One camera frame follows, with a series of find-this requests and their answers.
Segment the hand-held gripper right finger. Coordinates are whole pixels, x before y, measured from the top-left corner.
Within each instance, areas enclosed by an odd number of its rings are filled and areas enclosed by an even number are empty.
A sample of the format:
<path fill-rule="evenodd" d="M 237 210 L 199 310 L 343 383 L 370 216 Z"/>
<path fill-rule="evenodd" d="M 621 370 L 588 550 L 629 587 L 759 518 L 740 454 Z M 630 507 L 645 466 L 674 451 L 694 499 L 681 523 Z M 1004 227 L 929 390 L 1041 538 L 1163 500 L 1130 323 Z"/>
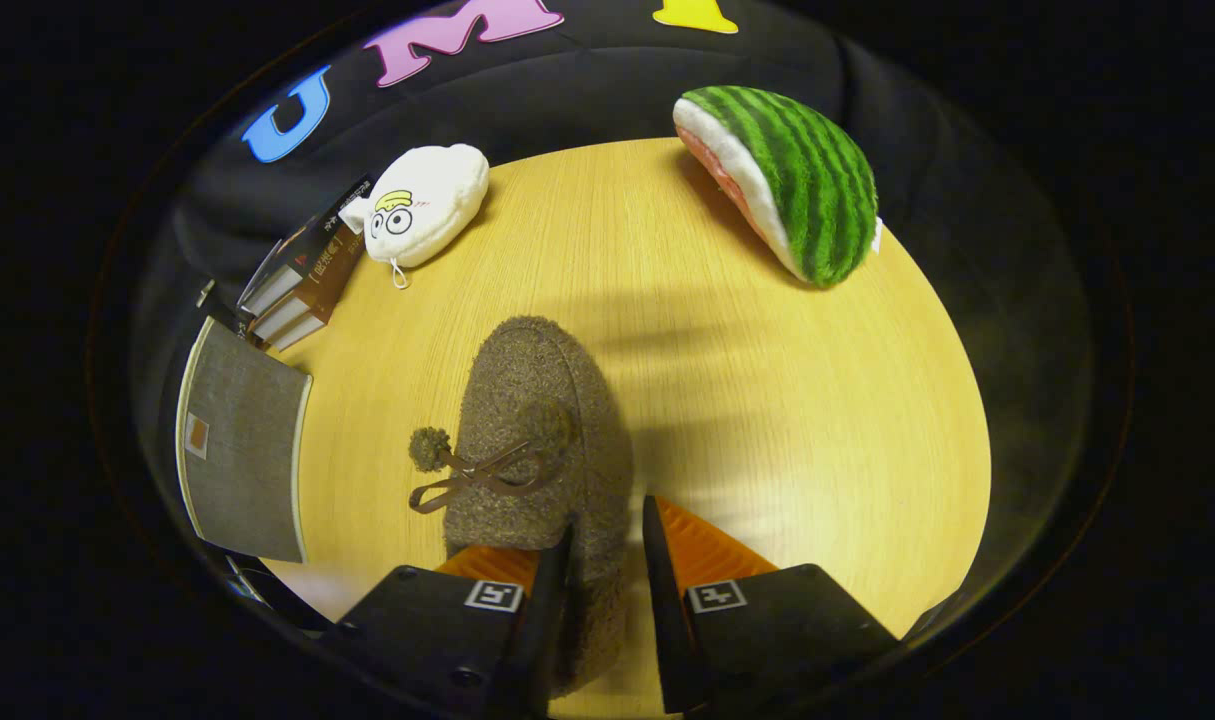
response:
<path fill-rule="evenodd" d="M 643 503 L 667 714 L 784 715 L 898 637 L 816 565 L 779 568 L 666 498 Z"/>

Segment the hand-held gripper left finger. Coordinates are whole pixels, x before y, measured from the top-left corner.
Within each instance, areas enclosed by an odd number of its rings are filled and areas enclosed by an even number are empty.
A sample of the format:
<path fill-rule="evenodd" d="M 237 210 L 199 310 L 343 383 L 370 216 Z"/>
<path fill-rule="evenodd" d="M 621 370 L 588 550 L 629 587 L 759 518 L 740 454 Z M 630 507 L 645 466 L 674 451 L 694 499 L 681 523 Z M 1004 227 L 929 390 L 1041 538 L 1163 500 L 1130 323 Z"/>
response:
<path fill-rule="evenodd" d="M 572 531 L 530 589 L 399 566 L 320 637 L 411 719 L 544 719 L 569 597 Z"/>

